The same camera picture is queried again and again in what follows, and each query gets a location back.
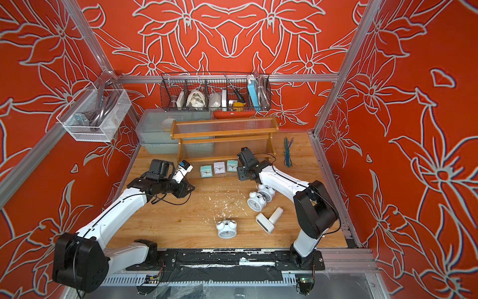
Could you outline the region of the white twin-bell clock front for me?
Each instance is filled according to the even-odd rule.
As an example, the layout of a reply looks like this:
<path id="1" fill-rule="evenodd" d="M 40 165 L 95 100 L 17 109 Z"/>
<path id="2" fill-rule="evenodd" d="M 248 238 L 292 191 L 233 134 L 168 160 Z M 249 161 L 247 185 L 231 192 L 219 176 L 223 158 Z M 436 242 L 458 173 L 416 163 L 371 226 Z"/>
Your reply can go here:
<path id="1" fill-rule="evenodd" d="M 231 239 L 237 235 L 237 222 L 234 220 L 223 220 L 216 225 L 218 236 L 221 239 Z"/>

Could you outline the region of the white twin-bell clock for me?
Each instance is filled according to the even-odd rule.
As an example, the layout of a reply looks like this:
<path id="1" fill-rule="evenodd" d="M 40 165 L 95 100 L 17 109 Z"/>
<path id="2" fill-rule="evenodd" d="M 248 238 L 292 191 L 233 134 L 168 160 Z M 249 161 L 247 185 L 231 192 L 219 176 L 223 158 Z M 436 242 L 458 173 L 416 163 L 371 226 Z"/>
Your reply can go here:
<path id="1" fill-rule="evenodd" d="M 218 236 L 221 239 L 231 239 L 237 235 L 237 222 L 234 220 L 223 220 L 216 225 Z"/>
<path id="2" fill-rule="evenodd" d="M 247 204 L 250 209 L 252 209 L 253 211 L 257 213 L 260 213 L 266 206 L 266 200 L 261 193 L 252 191 L 249 194 Z"/>
<path id="3" fill-rule="evenodd" d="M 262 197 L 267 203 L 270 203 L 275 197 L 276 191 L 270 186 L 259 184 L 258 193 L 262 195 Z"/>

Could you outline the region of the white square alarm clock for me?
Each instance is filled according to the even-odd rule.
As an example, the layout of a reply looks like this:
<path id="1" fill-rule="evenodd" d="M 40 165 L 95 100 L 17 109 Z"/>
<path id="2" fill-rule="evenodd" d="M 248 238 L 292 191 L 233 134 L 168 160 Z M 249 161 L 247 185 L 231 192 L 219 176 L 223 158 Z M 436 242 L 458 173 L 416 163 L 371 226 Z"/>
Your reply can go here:
<path id="1" fill-rule="evenodd" d="M 213 169 L 214 174 L 225 174 L 227 172 L 226 164 L 224 161 L 214 162 Z"/>

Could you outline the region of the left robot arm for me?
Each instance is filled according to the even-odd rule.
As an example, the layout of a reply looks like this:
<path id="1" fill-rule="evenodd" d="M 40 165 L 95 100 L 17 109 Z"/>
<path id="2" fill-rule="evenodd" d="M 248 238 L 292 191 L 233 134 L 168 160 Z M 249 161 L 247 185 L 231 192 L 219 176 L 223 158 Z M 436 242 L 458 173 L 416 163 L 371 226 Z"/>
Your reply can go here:
<path id="1" fill-rule="evenodd" d="M 181 199 L 191 195 L 194 186 L 186 176 L 193 166 L 182 161 L 154 159 L 149 170 L 133 179 L 99 216 L 75 233 L 63 233 L 56 241 L 52 279 L 78 292 L 95 291 L 109 276 L 138 265 L 156 268 L 159 265 L 158 245 L 137 239 L 117 249 L 108 243 L 127 220 L 143 206 L 156 204 L 166 195 Z"/>

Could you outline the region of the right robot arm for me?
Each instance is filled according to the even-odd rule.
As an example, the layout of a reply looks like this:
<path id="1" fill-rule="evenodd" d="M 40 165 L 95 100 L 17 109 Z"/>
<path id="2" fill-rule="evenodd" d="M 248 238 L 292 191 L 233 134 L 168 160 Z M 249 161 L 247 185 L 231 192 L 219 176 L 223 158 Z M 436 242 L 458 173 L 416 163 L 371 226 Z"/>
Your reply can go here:
<path id="1" fill-rule="evenodd" d="M 317 244 L 339 221 L 339 213 L 325 185 L 317 180 L 312 183 L 301 181 L 280 171 L 272 162 L 259 161 L 247 147 L 241 149 L 237 158 L 239 180 L 258 183 L 257 190 L 252 191 L 247 200 L 249 208 L 261 213 L 276 193 L 294 204 L 301 230 L 291 245 L 290 259 L 297 268 L 311 264 Z"/>

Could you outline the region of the mint square alarm clock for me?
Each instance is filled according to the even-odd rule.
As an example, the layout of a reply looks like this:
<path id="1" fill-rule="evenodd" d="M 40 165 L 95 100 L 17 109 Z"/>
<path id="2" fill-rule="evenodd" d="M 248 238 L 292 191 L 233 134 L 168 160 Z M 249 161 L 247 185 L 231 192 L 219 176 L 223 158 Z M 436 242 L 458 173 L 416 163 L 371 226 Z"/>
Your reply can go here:
<path id="1" fill-rule="evenodd" d="M 213 169 L 211 165 L 203 165 L 200 167 L 200 176 L 202 178 L 211 178 L 213 177 Z"/>

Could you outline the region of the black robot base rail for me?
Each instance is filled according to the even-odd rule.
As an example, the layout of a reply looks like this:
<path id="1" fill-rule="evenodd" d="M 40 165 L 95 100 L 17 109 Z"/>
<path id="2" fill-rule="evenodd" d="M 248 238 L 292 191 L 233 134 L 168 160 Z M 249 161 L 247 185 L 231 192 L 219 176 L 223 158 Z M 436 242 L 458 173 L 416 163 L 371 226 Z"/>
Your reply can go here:
<path id="1" fill-rule="evenodd" d="M 158 275 L 164 283 L 293 285 L 324 269 L 318 250 L 300 261 L 288 249 L 162 249 L 156 265 L 133 265 L 126 273 Z"/>

